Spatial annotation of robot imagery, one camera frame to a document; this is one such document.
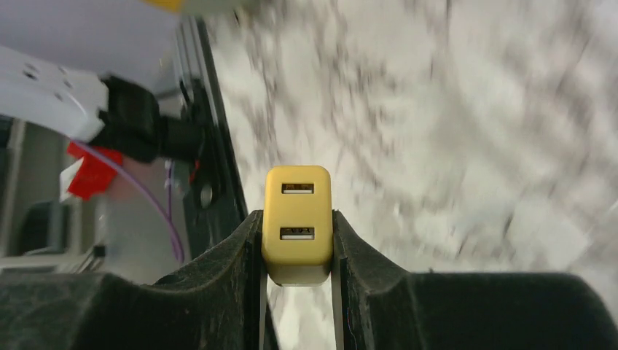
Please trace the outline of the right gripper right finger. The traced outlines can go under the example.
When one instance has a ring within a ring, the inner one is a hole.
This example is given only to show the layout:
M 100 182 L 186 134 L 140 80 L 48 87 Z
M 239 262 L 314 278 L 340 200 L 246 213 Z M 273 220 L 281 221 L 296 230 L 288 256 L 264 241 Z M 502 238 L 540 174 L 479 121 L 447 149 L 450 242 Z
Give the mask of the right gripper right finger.
M 332 215 L 338 349 L 615 349 L 599 295 L 567 273 L 406 271 Z

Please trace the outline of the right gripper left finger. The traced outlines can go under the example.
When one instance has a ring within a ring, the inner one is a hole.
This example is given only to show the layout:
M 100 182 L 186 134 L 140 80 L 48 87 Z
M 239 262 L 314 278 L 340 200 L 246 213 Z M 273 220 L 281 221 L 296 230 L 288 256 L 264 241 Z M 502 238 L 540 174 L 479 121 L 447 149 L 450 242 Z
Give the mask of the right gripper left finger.
M 262 212 L 153 285 L 112 273 L 1 276 L 3 349 L 277 349 Z

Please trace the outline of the yellow usb charger plug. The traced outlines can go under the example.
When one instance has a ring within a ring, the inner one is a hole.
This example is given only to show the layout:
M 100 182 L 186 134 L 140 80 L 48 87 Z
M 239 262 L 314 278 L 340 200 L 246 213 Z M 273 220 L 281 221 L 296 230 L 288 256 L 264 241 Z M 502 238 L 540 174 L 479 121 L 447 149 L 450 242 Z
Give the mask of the yellow usb charger plug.
M 323 284 L 333 257 L 331 178 L 322 166 L 276 166 L 266 177 L 262 256 L 282 287 Z

